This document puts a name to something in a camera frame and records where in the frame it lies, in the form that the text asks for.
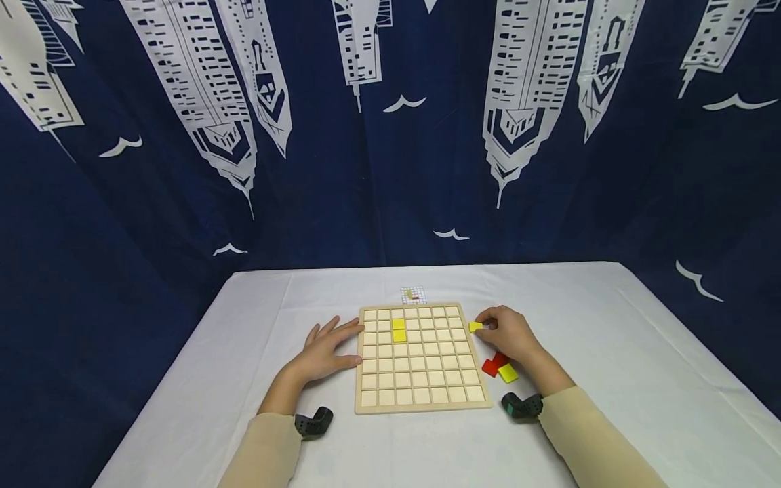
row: red puzzle piece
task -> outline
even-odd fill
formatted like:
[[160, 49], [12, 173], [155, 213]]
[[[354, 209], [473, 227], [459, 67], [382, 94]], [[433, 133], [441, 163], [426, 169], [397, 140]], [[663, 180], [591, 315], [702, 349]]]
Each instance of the red puzzle piece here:
[[509, 363], [510, 362], [510, 358], [508, 358], [507, 356], [505, 356], [501, 352], [497, 351], [496, 354], [494, 354], [494, 359], [492, 359], [491, 361], [493, 361], [494, 364], [496, 365], [496, 368], [499, 369], [502, 366], [504, 366], [507, 363]]
[[490, 359], [486, 359], [486, 361], [483, 363], [483, 372], [492, 378], [496, 378], [496, 375], [499, 372], [499, 367], [496, 366], [496, 364]]

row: black wrist tracker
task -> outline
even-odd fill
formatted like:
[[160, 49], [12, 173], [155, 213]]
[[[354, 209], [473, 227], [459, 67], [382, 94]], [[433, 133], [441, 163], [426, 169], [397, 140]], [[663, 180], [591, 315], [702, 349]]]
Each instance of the black wrist tracker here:
[[542, 412], [542, 395], [521, 400], [518, 395], [508, 393], [501, 398], [501, 406], [514, 419], [536, 419]]
[[314, 440], [322, 437], [333, 420], [333, 412], [326, 407], [320, 407], [313, 418], [296, 414], [295, 429], [301, 434], [301, 440]]

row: navy curtain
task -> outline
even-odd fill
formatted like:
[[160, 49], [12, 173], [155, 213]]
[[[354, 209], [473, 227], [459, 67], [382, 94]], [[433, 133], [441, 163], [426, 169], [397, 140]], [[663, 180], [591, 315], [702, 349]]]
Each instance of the navy curtain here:
[[249, 269], [619, 261], [781, 415], [778, 4], [0, 0], [5, 485]]

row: yellow block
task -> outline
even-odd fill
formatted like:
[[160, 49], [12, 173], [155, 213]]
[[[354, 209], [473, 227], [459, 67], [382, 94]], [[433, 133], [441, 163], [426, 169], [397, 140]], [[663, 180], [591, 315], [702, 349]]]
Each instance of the yellow block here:
[[499, 368], [499, 374], [505, 383], [510, 383], [518, 379], [518, 373], [509, 364]]

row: white table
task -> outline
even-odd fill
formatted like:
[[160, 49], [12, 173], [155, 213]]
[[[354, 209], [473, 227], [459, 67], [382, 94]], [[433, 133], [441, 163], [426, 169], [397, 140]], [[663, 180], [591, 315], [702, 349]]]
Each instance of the white table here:
[[[670, 486], [779, 486], [781, 422], [621, 265], [475, 265], [241, 272], [214, 300], [95, 486], [214, 487], [276, 371], [315, 322], [401, 301], [465, 314], [507, 304]], [[482, 358], [491, 351], [475, 341]], [[355, 351], [356, 341], [344, 345]], [[492, 400], [534, 392], [488, 378]], [[537, 424], [499, 408], [355, 415], [355, 374], [305, 391], [334, 421], [291, 486], [574, 486]]]

